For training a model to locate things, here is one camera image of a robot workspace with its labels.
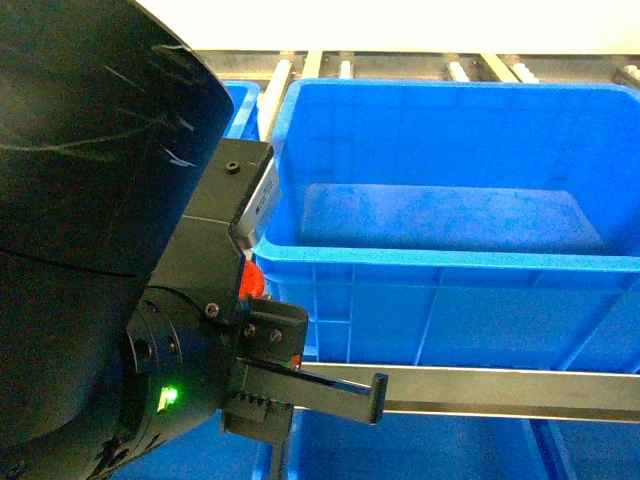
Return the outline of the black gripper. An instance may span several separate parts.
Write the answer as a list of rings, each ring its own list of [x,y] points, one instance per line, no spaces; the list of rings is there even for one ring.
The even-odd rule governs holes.
[[[240,295],[246,259],[225,222],[184,217],[120,341],[122,445],[161,445],[222,413],[225,431],[266,443],[289,433],[294,405],[380,422],[388,376],[361,385],[301,363],[308,315]]]

